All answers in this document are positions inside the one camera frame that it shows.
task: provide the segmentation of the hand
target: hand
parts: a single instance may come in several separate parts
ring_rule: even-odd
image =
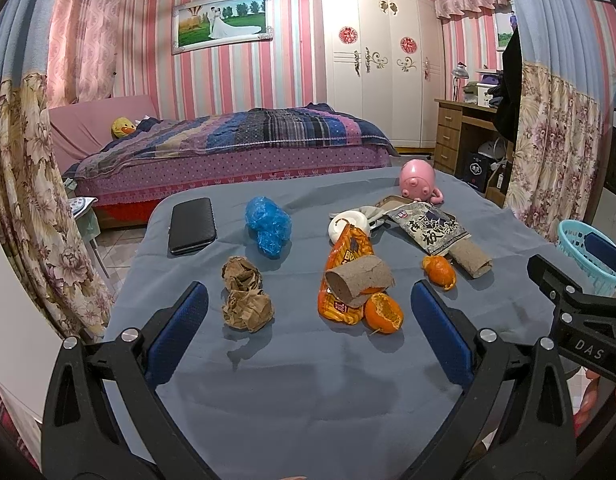
[[[583,400],[581,401],[581,408],[579,409],[579,413],[575,415],[575,432],[577,434],[579,434],[579,429],[588,422],[588,419],[590,418],[590,412],[595,407],[598,397],[600,375],[590,370],[586,370],[586,377],[589,378],[592,382],[586,388],[586,393],[584,394]]]

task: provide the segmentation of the plaid blanket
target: plaid blanket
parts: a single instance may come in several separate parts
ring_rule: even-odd
[[[396,155],[383,132],[326,104],[268,110],[254,108],[193,121],[142,121],[137,132],[74,164],[63,177],[97,178],[137,161],[230,153],[250,148],[319,148],[376,144]]]

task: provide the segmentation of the pink bed skirt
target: pink bed skirt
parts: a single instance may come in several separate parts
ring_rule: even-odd
[[[282,180],[390,166],[379,146],[266,148],[238,153],[146,160],[101,178],[77,179],[76,192],[97,206],[161,200],[174,193],[214,184]]]

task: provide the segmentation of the red paper cut decoration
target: red paper cut decoration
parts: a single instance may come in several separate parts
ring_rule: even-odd
[[[406,54],[414,54],[418,49],[417,42],[413,40],[412,38],[408,38],[408,37],[403,38],[401,40],[401,49]]]
[[[352,27],[344,27],[341,30],[339,30],[339,40],[341,40],[341,43],[350,45],[353,43],[357,43],[358,39],[359,39],[359,34]]]

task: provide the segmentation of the white wardrobe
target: white wardrobe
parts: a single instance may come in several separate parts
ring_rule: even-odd
[[[441,22],[429,0],[321,0],[328,104],[397,147],[437,141],[445,96]]]

